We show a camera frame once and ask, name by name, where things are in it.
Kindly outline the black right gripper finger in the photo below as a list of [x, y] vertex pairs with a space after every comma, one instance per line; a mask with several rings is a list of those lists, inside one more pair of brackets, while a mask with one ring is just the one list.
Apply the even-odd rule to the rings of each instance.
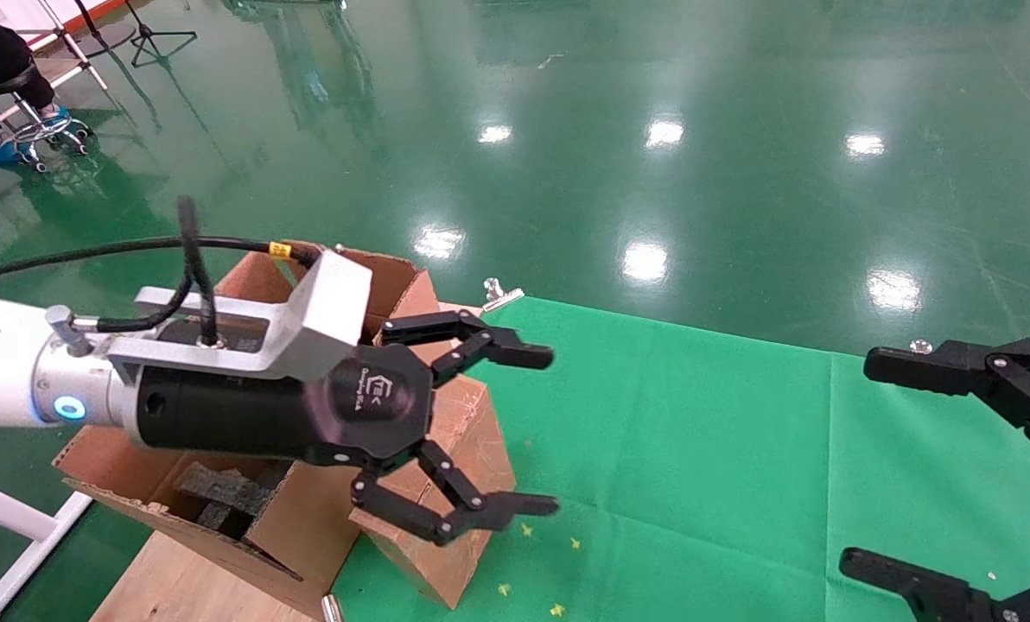
[[863, 373], [882, 384], [978, 398], [1030, 441], [1030, 336], [1000, 346], [945, 341], [929, 352], [877, 346]]
[[842, 552], [842, 574], [899, 595], [917, 621], [1030, 621], [1030, 588], [997, 600], [955, 576], [852, 547]]

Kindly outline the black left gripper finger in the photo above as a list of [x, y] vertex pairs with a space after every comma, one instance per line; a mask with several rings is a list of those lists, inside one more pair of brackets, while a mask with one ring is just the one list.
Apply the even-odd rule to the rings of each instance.
[[404, 316], [386, 321], [382, 327], [385, 346], [444, 341], [457, 341], [459, 345], [430, 364], [435, 387], [459, 377], [482, 359], [519, 369], [545, 370], [555, 357], [550, 347], [525, 343], [515, 330], [490, 326], [467, 310]]

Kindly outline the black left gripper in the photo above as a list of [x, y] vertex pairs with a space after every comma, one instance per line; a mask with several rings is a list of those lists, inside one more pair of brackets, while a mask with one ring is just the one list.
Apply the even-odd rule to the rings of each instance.
[[[439, 547], [471, 530], [505, 530], [519, 516], [555, 515], [555, 497], [480, 492], [437, 442], [424, 440], [434, 389], [435, 373], [407, 346], [360, 346], [313, 381], [147, 367], [136, 417], [149, 447], [360, 466], [354, 505]], [[451, 511], [441, 515], [379, 483], [409, 460]]]

